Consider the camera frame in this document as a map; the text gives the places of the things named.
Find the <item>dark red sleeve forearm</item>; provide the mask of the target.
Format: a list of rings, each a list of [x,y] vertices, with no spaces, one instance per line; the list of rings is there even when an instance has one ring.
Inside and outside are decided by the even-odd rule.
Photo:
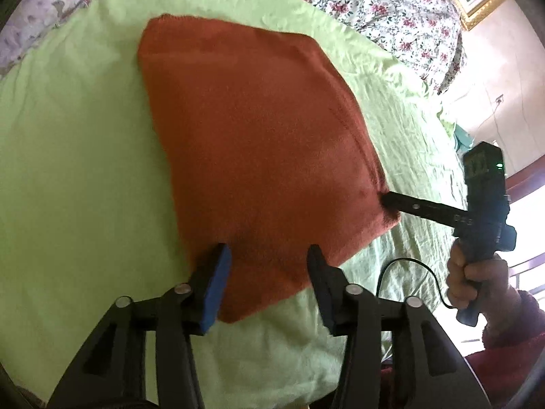
[[[521,291],[518,316],[498,335],[483,331],[484,349],[467,357],[494,408],[502,408],[519,390],[544,348],[544,311]]]

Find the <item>person's right hand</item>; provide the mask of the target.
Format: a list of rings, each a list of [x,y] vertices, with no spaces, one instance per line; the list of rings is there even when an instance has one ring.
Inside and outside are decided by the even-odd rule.
[[[453,307],[463,310],[477,304],[490,331],[500,332],[511,325],[520,310],[521,297],[509,283],[504,259],[494,254],[491,259],[468,263],[462,244],[455,240],[447,268],[447,297]]]

